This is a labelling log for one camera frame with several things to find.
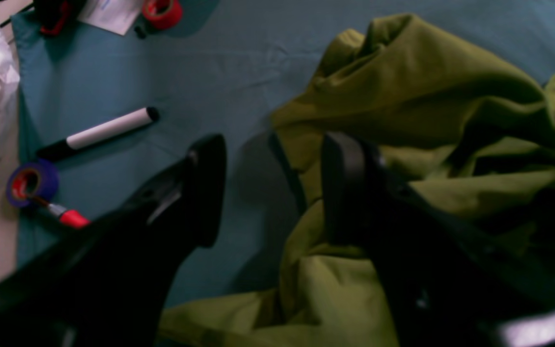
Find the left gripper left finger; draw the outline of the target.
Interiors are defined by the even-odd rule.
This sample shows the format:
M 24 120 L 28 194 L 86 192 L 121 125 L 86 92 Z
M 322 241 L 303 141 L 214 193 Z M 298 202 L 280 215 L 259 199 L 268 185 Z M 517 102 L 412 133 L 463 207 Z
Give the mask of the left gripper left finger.
M 117 210 L 0 281 L 0 347 L 151 347 L 178 268 L 212 247 L 227 149 L 197 140 Z

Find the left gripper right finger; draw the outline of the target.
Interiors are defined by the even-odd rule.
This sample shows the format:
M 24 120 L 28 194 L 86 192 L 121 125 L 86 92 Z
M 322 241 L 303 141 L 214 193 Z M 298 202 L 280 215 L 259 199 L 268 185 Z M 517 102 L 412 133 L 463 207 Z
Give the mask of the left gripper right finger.
M 376 147 L 326 133 L 321 181 L 328 239 L 372 261 L 402 347 L 555 347 L 555 279 L 431 206 Z

